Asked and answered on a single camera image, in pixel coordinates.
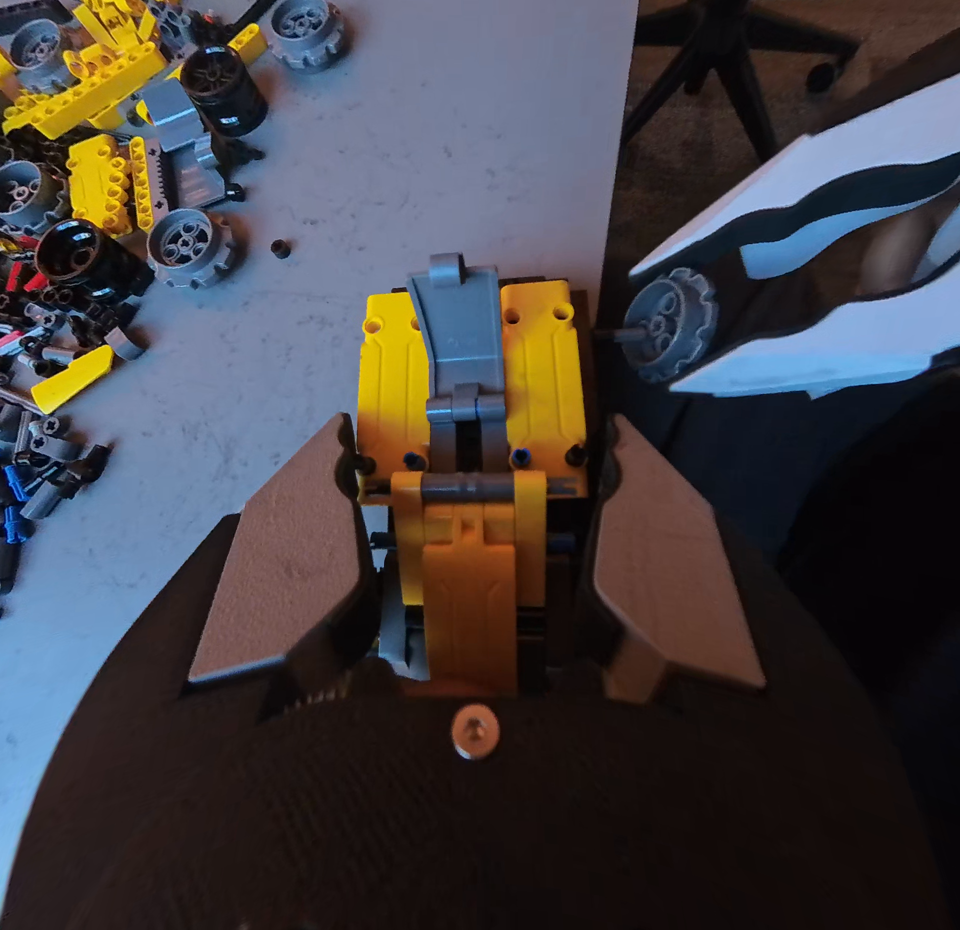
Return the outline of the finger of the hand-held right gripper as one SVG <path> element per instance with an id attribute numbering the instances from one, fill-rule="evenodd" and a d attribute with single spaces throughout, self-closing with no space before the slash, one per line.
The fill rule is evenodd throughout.
<path id="1" fill-rule="evenodd" d="M 958 179 L 954 74 L 798 137 L 693 216 L 630 270 L 642 281 L 686 253 L 700 266 L 731 250 L 789 242 L 835 216 L 910 207 Z"/>
<path id="2" fill-rule="evenodd" d="M 917 288 L 838 306 L 808 329 L 758 337 L 669 385 L 673 394 L 718 398 L 806 393 L 913 379 L 958 362 L 959 266 L 945 265 Z"/>

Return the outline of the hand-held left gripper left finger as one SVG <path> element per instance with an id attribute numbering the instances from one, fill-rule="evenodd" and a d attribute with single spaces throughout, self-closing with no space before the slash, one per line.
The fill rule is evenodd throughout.
<path id="1" fill-rule="evenodd" d="M 378 579 L 350 416 L 335 413 L 246 502 L 188 673 L 324 691 L 372 648 Z"/>

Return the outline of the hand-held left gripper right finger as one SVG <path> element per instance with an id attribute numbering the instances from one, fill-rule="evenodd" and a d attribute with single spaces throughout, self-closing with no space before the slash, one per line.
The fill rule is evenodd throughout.
<path id="1" fill-rule="evenodd" d="M 624 415 L 607 434 L 586 573 L 605 697 L 649 704 L 678 676 L 763 690 L 712 506 Z"/>

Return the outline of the grey toothed wheel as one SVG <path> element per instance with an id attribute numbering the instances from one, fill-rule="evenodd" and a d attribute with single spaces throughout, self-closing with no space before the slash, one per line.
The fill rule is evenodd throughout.
<path id="1" fill-rule="evenodd" d="M 234 269 L 237 244 L 228 219 L 219 213 L 179 208 L 147 234 L 147 263 L 156 282 L 175 289 L 200 289 Z"/>
<path id="2" fill-rule="evenodd" d="M 641 380 L 671 381 L 704 356 L 719 319 L 714 296 L 714 284 L 688 267 L 675 268 L 642 288 L 614 336 Z"/>
<path id="3" fill-rule="evenodd" d="M 325 71 L 350 46 L 343 14 L 327 0 L 280 0 L 267 20 L 271 53 L 294 72 Z"/>

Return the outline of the yellow toy vehicle model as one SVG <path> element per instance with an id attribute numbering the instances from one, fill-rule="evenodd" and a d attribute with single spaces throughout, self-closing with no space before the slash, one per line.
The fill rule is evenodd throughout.
<path id="1" fill-rule="evenodd" d="M 383 508 L 379 656 L 403 677 L 539 694 L 571 655 L 589 510 L 565 279 L 437 254 L 366 301 L 358 501 Z"/>

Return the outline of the grey desk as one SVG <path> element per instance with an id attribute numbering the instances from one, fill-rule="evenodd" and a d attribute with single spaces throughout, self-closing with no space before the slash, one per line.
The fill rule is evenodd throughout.
<path id="1" fill-rule="evenodd" d="M 115 645 L 222 516 L 336 413 L 356 418 L 368 296 L 462 252 L 596 307 L 640 0 L 329 1 L 352 27 L 336 66 L 252 68 L 269 114 L 228 212 L 241 263 L 204 290 L 152 285 L 147 352 L 67 408 L 113 451 L 41 522 L 3 600 L 3 890 Z"/>

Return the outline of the black swivel chair base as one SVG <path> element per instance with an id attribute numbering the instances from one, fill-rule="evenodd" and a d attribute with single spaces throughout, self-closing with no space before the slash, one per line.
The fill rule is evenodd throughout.
<path id="1" fill-rule="evenodd" d="M 860 41 L 837 31 L 752 8 L 752 0 L 686 0 L 637 17 L 634 48 L 678 48 L 678 53 L 623 122 L 619 156 L 680 89 L 698 95 L 714 72 L 759 162 L 778 143 L 762 96 L 751 51 L 822 55 L 806 78 L 810 94 L 829 91 L 855 58 Z"/>

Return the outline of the person's dark clothing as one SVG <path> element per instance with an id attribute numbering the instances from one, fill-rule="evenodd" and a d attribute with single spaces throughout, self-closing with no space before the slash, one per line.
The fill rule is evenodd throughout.
<path id="1" fill-rule="evenodd" d="M 602 331 L 594 347 L 604 412 L 774 564 L 866 689 L 958 927 L 958 351 L 894 384 L 717 398 L 643 382 Z"/>

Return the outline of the yellow curved panel piece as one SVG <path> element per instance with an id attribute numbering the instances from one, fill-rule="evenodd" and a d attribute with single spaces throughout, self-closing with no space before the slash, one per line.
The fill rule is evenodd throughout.
<path id="1" fill-rule="evenodd" d="M 114 349 L 104 344 L 72 360 L 52 377 L 42 379 L 30 389 L 36 413 L 49 417 L 85 389 L 110 373 Z"/>

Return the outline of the black wheel rim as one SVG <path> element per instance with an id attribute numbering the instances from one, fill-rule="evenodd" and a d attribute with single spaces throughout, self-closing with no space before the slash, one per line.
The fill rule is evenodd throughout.
<path id="1" fill-rule="evenodd" d="M 153 283 L 150 265 L 86 219 L 65 218 L 39 240 L 33 262 L 52 285 L 90 300 L 141 297 Z"/>

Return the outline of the grey panel piece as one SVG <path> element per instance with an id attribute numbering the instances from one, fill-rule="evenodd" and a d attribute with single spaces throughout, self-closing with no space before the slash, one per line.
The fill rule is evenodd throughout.
<path id="1" fill-rule="evenodd" d="M 148 176 L 158 185 L 152 199 L 165 212 L 242 203 L 245 189 L 228 179 L 231 157 L 182 85 L 149 83 L 141 93 L 152 130 L 145 138 Z"/>

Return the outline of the pile of yellow beams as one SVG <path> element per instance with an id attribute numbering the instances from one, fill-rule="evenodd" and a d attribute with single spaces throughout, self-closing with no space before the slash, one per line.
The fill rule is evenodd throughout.
<path id="1" fill-rule="evenodd" d="M 209 16 L 188 11 L 182 0 L 77 0 L 67 10 L 59 0 L 33 0 L 2 7 L 2 84 L 13 84 L 2 102 L 2 165 L 10 160 L 47 164 L 67 184 L 67 217 L 90 221 L 113 238 L 149 231 L 169 212 L 153 202 L 159 185 L 148 175 L 144 143 L 153 129 L 141 93 L 148 84 L 181 84 L 186 60 L 198 49 L 228 45 L 249 66 L 266 51 L 258 24 L 235 36 Z M 10 57 L 14 34 L 24 23 L 46 18 L 61 26 L 64 85 L 54 94 L 26 89 Z M 199 112 L 225 145 L 233 171 L 263 158 L 244 137 L 225 137 Z M 17 243 L 38 240 L 2 232 Z"/>

